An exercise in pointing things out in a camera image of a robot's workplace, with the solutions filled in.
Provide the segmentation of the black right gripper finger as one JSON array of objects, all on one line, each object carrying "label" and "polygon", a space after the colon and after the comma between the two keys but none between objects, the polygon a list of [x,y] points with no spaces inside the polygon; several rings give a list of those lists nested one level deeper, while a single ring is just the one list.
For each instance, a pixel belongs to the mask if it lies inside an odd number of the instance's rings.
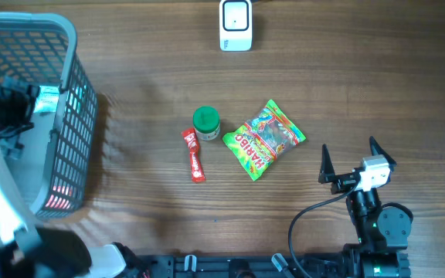
[{"label": "black right gripper finger", "polygon": [[326,144],[322,145],[321,155],[321,167],[319,171],[318,182],[320,184],[332,183],[336,179],[336,174]]},{"label": "black right gripper finger", "polygon": [[376,141],[376,139],[371,136],[369,138],[369,146],[372,152],[372,155],[383,155],[384,158],[387,160],[388,164],[389,164],[389,168],[391,170],[393,170],[396,166],[397,163],[396,161],[386,152],[382,149],[382,147],[379,145],[379,143]]}]

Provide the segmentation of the teal white snack pouch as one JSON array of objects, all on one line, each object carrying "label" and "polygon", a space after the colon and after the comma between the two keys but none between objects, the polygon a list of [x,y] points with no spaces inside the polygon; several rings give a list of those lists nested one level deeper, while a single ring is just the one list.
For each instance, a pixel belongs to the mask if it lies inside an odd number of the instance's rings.
[{"label": "teal white snack pouch", "polygon": [[40,86],[33,113],[55,113],[59,102],[59,95],[60,92],[57,86]]}]

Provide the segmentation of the green Haribo gummy bag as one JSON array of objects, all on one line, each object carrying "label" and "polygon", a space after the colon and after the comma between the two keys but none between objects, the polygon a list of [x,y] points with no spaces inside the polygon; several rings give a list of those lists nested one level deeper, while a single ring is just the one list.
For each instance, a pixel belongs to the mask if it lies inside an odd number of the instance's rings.
[{"label": "green Haribo gummy bag", "polygon": [[222,137],[243,169],[256,181],[282,154],[306,140],[274,100],[242,126]]}]

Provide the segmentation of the red candy bar wrapper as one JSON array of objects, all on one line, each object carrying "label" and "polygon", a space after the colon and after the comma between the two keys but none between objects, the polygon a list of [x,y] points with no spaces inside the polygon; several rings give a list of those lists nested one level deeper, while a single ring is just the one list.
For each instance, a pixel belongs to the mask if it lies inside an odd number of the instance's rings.
[{"label": "red candy bar wrapper", "polygon": [[195,128],[190,127],[182,132],[182,137],[189,149],[189,159],[191,166],[192,181],[195,183],[206,180],[202,165],[199,160],[199,141],[195,133]]}]

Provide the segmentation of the green lid white jar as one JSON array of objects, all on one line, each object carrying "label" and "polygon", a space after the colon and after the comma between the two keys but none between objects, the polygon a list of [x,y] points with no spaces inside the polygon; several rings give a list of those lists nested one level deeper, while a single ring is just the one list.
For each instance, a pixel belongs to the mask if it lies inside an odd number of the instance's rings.
[{"label": "green lid white jar", "polygon": [[220,132],[219,113],[214,107],[199,107],[192,116],[193,126],[197,137],[202,141],[211,141]]}]

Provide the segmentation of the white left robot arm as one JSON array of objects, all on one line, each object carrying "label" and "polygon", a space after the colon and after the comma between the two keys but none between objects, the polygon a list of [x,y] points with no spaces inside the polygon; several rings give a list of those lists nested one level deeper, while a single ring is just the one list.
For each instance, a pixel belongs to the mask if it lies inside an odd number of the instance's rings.
[{"label": "white left robot arm", "polygon": [[121,277],[127,263],[115,244],[89,249],[74,232],[40,222],[22,199],[2,141],[18,147],[39,88],[7,79],[0,86],[0,277]]}]

